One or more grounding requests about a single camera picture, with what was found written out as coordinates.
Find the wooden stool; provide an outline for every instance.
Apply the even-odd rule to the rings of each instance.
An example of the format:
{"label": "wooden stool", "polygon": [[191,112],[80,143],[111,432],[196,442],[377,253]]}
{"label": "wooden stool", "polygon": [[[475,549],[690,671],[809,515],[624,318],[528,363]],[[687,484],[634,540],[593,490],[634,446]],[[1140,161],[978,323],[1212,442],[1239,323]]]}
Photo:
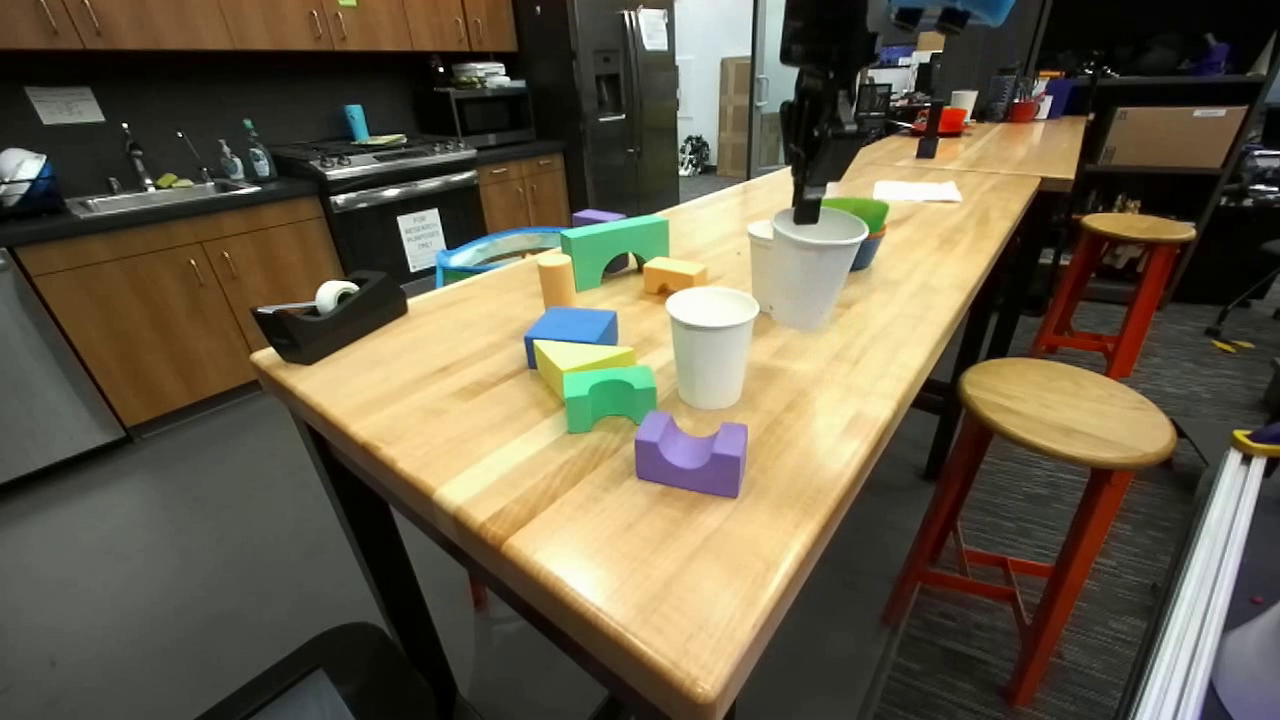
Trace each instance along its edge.
{"label": "wooden stool", "polygon": [[[1093,212],[1079,221],[1079,242],[1058,276],[1051,302],[1045,313],[1040,334],[1033,345],[1037,356],[1058,353],[1058,347],[1085,347],[1109,356],[1109,376],[1129,376],[1143,353],[1151,317],[1167,292],[1167,278],[1176,271],[1176,255],[1183,242],[1196,240],[1196,222],[1167,221],[1167,215],[1140,215],[1140,212]],[[1134,294],[1129,299],[1121,334],[1100,331],[1076,331],[1070,317],[1085,299],[1085,287],[1093,271],[1100,267],[1109,242],[1140,242],[1143,247],[1143,271],[1134,278]]]}
{"label": "wooden stool", "polygon": [[[959,376],[959,400],[965,426],[950,462],[916,532],[884,621],[896,622],[919,583],[1011,605],[1024,647],[1008,697],[1011,705],[1027,705],[1065,638],[1076,594],[1085,590],[1088,568],[1100,557],[1134,473],[1167,460],[1176,432],[1148,397],[1055,361],[1008,356],[974,363]],[[954,518],[992,435],[1088,466],[1088,488],[1055,564],[965,549]],[[959,572],[941,568],[941,551],[950,534],[959,543]],[[994,568],[998,581],[978,581],[973,568]],[[1046,581],[1037,611],[1027,611],[1016,575]]]}

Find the kitchen cabinet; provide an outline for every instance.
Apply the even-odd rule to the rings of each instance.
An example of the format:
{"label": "kitchen cabinet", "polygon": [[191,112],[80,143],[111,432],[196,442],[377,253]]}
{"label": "kitchen cabinet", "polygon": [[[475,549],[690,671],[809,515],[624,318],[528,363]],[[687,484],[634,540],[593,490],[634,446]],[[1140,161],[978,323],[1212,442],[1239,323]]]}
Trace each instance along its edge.
{"label": "kitchen cabinet", "polygon": [[482,228],[568,222],[563,161],[523,155],[478,166]]}
{"label": "kitchen cabinet", "polygon": [[15,253],[127,426],[249,384],[265,345],[249,308],[338,276],[316,200]]}
{"label": "kitchen cabinet", "polygon": [[0,49],[80,49],[80,34],[58,0],[7,0],[0,4]]}
{"label": "kitchen cabinet", "polygon": [[7,0],[0,49],[228,49],[207,0]]}
{"label": "kitchen cabinet", "polygon": [[266,52],[308,52],[308,49],[343,49],[343,52],[397,52],[411,49],[408,21],[400,0],[221,0],[236,49]]}
{"label": "kitchen cabinet", "polygon": [[511,0],[402,0],[416,49],[514,52]]}

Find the faucet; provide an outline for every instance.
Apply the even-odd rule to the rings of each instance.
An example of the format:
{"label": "faucet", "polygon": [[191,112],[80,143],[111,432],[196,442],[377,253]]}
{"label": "faucet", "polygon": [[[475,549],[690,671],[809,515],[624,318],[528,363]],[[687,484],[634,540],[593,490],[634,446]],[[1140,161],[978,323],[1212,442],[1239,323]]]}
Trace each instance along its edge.
{"label": "faucet", "polygon": [[154,191],[154,179],[148,171],[148,155],[142,155],[142,143],[135,143],[133,126],[120,125],[123,133],[123,155],[127,155],[127,166],[135,171],[135,179],[142,184],[142,191]]}
{"label": "faucet", "polygon": [[200,166],[200,184],[211,184],[211,166],[204,162],[204,155],[200,155],[200,149],[191,143],[191,136],[188,133],[173,133],[188,153],[191,153],[191,161],[196,161],[196,166]]}

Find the sink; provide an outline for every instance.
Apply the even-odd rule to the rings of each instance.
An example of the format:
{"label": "sink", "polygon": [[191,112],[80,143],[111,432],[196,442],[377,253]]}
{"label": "sink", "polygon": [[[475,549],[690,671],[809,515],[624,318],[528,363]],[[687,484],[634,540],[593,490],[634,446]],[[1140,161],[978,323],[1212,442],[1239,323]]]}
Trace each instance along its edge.
{"label": "sink", "polygon": [[217,184],[178,184],[165,191],[106,191],[106,195],[66,195],[66,212],[80,221],[93,215],[123,215],[123,212],[148,212],[148,209],[178,209],[178,205],[207,205],[224,195],[255,195],[265,191],[261,184],[239,184],[239,187],[217,187]]}

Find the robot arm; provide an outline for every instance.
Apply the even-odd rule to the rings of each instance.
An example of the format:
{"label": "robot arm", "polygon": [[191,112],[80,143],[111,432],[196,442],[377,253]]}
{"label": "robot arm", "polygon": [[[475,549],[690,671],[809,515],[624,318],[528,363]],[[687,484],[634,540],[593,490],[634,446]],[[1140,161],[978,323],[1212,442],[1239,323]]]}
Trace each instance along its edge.
{"label": "robot arm", "polygon": [[840,90],[852,90],[873,52],[869,0],[788,0],[781,61],[799,69],[796,95],[781,109],[790,162],[790,221],[815,222],[831,177]]}

